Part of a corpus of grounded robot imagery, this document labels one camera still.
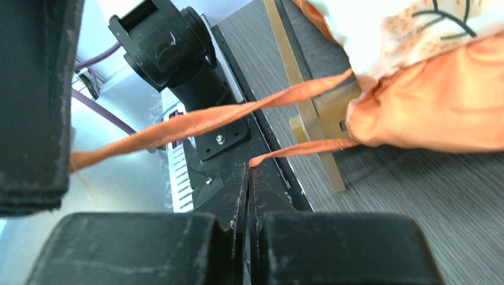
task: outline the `orange strap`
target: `orange strap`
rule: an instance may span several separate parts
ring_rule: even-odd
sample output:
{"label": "orange strap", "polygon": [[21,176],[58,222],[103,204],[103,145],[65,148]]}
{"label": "orange strap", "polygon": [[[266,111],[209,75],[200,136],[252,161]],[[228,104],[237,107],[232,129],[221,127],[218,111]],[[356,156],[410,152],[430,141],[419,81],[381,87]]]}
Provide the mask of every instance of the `orange strap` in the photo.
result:
{"label": "orange strap", "polygon": [[[174,117],[169,121],[153,125],[97,150],[73,152],[70,158],[70,171],[73,173],[113,156],[128,154],[150,147],[158,147],[176,140],[202,135],[243,118],[261,108],[280,107],[310,99],[320,93],[333,89],[350,75],[352,75],[351,69],[341,75],[306,81],[257,102],[211,107]],[[255,167],[264,159],[270,157],[287,157],[338,150],[357,144],[352,139],[310,141],[255,157],[250,160],[249,165],[250,167]]]}

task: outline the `wooden block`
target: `wooden block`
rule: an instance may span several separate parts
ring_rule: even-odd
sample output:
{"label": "wooden block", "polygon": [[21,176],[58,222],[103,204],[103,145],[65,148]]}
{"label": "wooden block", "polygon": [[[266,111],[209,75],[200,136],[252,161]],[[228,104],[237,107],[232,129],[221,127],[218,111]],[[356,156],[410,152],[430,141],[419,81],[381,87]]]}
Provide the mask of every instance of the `wooden block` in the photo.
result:
{"label": "wooden block", "polygon": [[[335,139],[349,137],[348,131],[344,126],[347,106],[350,100],[357,98],[361,92],[358,84],[352,83],[315,100],[314,104],[319,113],[319,122],[322,125],[322,130],[326,138]],[[304,131],[306,126],[303,126],[299,117],[291,118],[289,124],[298,143],[308,141]]]}
{"label": "wooden block", "polygon": [[[291,86],[304,81],[298,62],[292,50],[291,43],[282,24],[275,0],[264,0],[264,6],[268,14],[276,44],[280,51],[280,56],[285,67],[285,72]],[[306,100],[297,104],[299,110],[299,120],[303,132],[308,140],[323,140],[326,138],[322,125],[312,100]],[[345,184],[339,173],[338,166],[332,152],[319,153],[320,161],[324,165],[326,174],[336,191],[345,190]]]}

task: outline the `gray wood-grain table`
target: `gray wood-grain table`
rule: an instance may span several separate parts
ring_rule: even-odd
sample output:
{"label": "gray wood-grain table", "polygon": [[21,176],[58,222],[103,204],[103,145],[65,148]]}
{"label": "gray wood-grain table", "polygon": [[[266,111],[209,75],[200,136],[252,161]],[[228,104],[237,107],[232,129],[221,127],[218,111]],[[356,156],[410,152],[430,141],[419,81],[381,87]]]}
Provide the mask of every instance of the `gray wood-grain table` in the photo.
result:
{"label": "gray wood-grain table", "polygon": [[[254,0],[219,23],[250,88],[257,99],[289,87],[262,0]],[[294,105],[266,109],[264,114],[281,147],[296,144],[289,119],[298,115]],[[333,211],[338,194],[317,155],[288,158],[314,211]]]}

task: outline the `white fabric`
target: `white fabric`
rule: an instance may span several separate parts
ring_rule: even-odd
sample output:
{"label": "white fabric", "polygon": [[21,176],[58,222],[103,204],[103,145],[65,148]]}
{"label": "white fabric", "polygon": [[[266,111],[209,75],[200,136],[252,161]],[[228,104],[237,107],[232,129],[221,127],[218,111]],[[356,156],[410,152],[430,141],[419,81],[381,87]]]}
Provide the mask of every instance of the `white fabric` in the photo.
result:
{"label": "white fabric", "polygon": [[[333,38],[344,47],[354,73],[375,80],[394,74],[400,67],[504,30],[504,0],[309,2],[324,16]],[[465,25],[476,36],[466,34],[442,40],[465,32],[450,16],[463,23],[467,2]]]}

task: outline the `orange fabric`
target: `orange fabric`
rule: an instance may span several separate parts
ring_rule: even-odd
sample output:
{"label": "orange fabric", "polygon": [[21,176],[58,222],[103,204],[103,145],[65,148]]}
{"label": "orange fabric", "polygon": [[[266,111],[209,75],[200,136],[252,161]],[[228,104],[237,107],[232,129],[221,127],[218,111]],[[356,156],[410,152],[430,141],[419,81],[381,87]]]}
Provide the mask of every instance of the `orange fabric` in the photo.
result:
{"label": "orange fabric", "polygon": [[[352,71],[349,69],[341,75],[298,84],[258,102],[212,107],[174,117],[169,121],[158,123],[95,151],[73,152],[70,160],[70,171],[73,173],[113,156],[132,153],[150,147],[158,147],[176,140],[198,136],[236,121],[261,108],[285,106],[307,100],[333,89],[350,75],[352,75]],[[257,166],[262,160],[268,157],[308,154],[330,149],[336,150],[356,144],[357,142],[354,140],[312,141],[305,145],[295,145],[291,148],[252,159],[250,166]]]}
{"label": "orange fabric", "polygon": [[504,150],[504,32],[399,71],[349,109],[365,145]]}
{"label": "orange fabric", "polygon": [[296,4],[303,14],[315,25],[322,34],[329,40],[334,42],[334,39],[327,28],[326,21],[324,20],[324,16],[312,4],[308,3],[308,0],[293,0],[294,4]]}

